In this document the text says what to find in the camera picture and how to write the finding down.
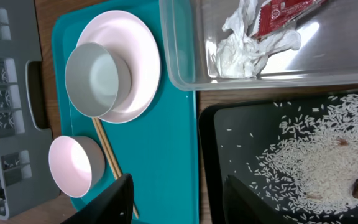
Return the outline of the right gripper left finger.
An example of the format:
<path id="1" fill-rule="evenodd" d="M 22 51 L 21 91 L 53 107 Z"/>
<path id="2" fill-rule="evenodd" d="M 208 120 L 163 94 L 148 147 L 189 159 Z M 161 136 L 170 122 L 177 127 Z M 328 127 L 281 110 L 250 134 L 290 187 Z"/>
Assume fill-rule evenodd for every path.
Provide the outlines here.
<path id="1" fill-rule="evenodd" d="M 133 179 L 130 174 L 123 174 L 62 224 L 131 224 L 133 205 Z"/>

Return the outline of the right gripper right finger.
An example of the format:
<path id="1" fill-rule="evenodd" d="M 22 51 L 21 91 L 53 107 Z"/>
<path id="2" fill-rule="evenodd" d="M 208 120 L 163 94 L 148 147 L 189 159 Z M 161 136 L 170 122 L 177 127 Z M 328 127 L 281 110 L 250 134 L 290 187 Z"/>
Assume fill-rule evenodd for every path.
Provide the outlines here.
<path id="1" fill-rule="evenodd" d="M 223 211 L 226 223 L 294 223 L 279 212 L 275 212 L 271 206 L 233 175 L 228 175 L 224 181 Z"/>

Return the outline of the grey green bowl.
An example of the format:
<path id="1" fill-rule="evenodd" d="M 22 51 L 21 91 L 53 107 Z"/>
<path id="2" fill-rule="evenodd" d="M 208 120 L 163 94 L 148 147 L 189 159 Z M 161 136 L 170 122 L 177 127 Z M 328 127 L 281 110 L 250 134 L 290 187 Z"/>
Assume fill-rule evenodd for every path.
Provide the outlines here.
<path id="1" fill-rule="evenodd" d="M 66 91 L 73 106 L 85 116 L 101 117 L 120 106 L 131 84 L 127 63 L 100 44 L 81 44 L 68 58 Z"/>

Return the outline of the white tissue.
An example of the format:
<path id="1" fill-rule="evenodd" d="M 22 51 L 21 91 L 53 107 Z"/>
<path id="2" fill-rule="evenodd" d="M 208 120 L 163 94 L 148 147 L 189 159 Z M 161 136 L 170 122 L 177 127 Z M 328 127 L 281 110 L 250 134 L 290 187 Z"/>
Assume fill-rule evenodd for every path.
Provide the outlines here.
<path id="1" fill-rule="evenodd" d="M 283 30 L 258 41 L 247 36 L 253 24 L 257 0 L 240 0 L 238 8 L 222 26 L 232 34 L 218 44 L 215 64 L 221 78 L 252 79 L 266 66 L 272 54 L 301 47 L 301 36 L 294 29 Z"/>

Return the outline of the white round plate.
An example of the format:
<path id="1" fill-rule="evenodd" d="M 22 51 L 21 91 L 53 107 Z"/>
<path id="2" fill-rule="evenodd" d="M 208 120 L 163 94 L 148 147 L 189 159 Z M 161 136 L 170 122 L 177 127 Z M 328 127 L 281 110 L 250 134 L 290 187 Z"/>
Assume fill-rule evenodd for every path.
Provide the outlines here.
<path id="1" fill-rule="evenodd" d="M 99 118 L 116 124 L 136 119 L 149 107 L 160 83 L 161 59 L 151 31 L 135 15 L 112 10 L 86 25 L 77 45 L 87 42 L 112 50 L 125 61 L 131 73 L 131 89 L 126 99 Z"/>

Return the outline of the red snack wrapper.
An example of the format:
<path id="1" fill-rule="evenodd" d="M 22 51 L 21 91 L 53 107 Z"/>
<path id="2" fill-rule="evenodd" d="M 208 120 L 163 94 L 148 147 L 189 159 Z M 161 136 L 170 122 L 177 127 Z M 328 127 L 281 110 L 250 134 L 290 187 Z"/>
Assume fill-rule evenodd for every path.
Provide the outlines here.
<path id="1" fill-rule="evenodd" d="M 319 8 L 325 0 L 269 0 L 259 8 L 249 36 L 262 39 Z"/>

